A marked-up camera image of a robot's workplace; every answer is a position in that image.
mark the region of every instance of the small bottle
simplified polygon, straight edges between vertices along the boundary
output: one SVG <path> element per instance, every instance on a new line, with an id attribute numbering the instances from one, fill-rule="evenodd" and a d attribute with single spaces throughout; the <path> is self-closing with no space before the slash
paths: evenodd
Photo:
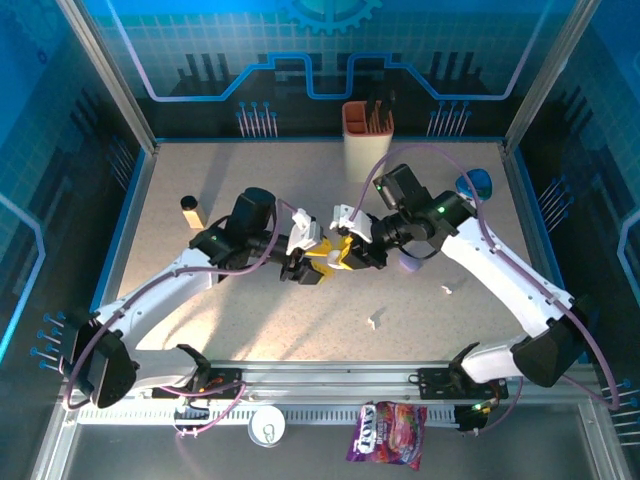
<path id="1" fill-rule="evenodd" d="M 187 195 L 180 200 L 180 206 L 182 207 L 182 213 L 184 218 L 187 219 L 189 226 L 194 229 L 203 229 L 205 225 L 204 212 L 202 207 L 198 203 L 195 197 Z"/>

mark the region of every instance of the enclosure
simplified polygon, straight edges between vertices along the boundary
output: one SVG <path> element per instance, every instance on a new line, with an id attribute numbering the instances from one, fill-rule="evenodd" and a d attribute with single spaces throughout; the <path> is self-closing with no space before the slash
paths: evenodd
<path id="1" fill-rule="evenodd" d="M 29 0 L 0 9 L 1 478 L 640 475 L 640 4 Z M 260 187 L 325 231 L 334 205 L 358 202 L 364 178 L 345 176 L 348 142 L 369 142 L 376 127 L 365 117 L 351 135 L 343 107 L 354 101 L 375 105 L 379 135 L 390 131 L 376 159 L 419 145 L 392 161 L 434 196 L 460 176 L 443 151 L 488 173 L 481 208 L 493 232 L 548 282 L 595 303 L 588 327 L 620 409 L 562 380 L 525 380 L 517 407 L 486 436 L 431 418 L 419 474 L 344 461 L 361 405 L 424 404 L 433 415 L 471 406 L 425 400 L 407 378 L 446 368 L 473 342 L 522 333 L 464 265 L 441 253 L 409 273 L 394 251 L 384 270 L 337 270 L 317 286 L 282 283 L 265 265 L 180 302 L 150 329 L 143 350 L 189 344 L 216 368 L 242 370 L 242 403 L 197 439 L 176 436 L 175 403 L 148 391 L 67 412 L 58 372 L 67 317 L 104 309 L 172 264 L 199 231 L 181 198 L 197 198 L 206 226 Z M 368 214 L 389 213 L 376 189 L 362 195 Z M 568 373 L 607 397 L 598 363 L 587 348 Z M 518 379 L 506 387 L 502 412 Z M 212 405 L 211 418 L 228 403 Z M 273 450 L 246 430 L 267 404 L 287 421 Z"/>

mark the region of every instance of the snack bag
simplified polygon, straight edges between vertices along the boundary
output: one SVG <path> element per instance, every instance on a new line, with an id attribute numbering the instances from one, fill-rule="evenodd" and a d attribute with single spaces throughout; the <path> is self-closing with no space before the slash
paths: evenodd
<path id="1" fill-rule="evenodd" d="M 360 410 L 349 462 L 392 463 L 420 468 L 427 407 L 403 403 L 367 403 Z"/>

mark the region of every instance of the beige tabletop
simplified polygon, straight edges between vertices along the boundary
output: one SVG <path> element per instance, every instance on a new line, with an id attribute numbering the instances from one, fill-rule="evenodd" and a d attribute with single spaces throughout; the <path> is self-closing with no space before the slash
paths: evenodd
<path id="1" fill-rule="evenodd" d="M 438 145 L 463 166 L 489 172 L 494 190 L 485 204 L 488 223 L 528 261 L 498 146 Z M 333 206 L 354 205 L 361 188 L 345 180 L 342 148 L 341 142 L 162 145 L 120 294 L 165 268 L 197 233 L 180 210 L 184 195 L 196 196 L 212 222 L 230 213 L 246 187 L 258 186 L 328 227 Z M 400 158 L 434 196 L 454 188 L 458 174 L 437 154 L 408 151 Z M 373 188 L 363 208 L 378 216 L 389 213 Z M 291 225 L 285 223 L 286 231 Z M 423 245 L 407 248 L 427 251 Z M 279 266 L 267 265 L 227 278 L 179 307 L 140 347 L 188 343 L 212 360 L 427 361 L 449 359 L 474 341 L 521 332 L 484 285 L 443 254 L 416 273 L 406 272 L 391 252 L 382 271 L 338 271 L 319 286 L 282 283 L 278 277 Z M 453 293 L 447 295 L 442 285 Z M 371 316 L 377 319 L 375 331 L 367 322 Z"/>

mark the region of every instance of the pen holder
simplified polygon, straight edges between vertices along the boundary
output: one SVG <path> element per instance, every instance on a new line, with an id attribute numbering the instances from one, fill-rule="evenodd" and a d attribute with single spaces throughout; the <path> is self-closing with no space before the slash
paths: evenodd
<path id="1" fill-rule="evenodd" d="M 393 136 L 391 112 L 385 125 L 380 125 L 377 111 L 371 119 L 365 115 L 366 102 L 347 102 L 342 105 L 342 131 L 347 180 L 364 182 L 376 162 L 389 150 Z"/>

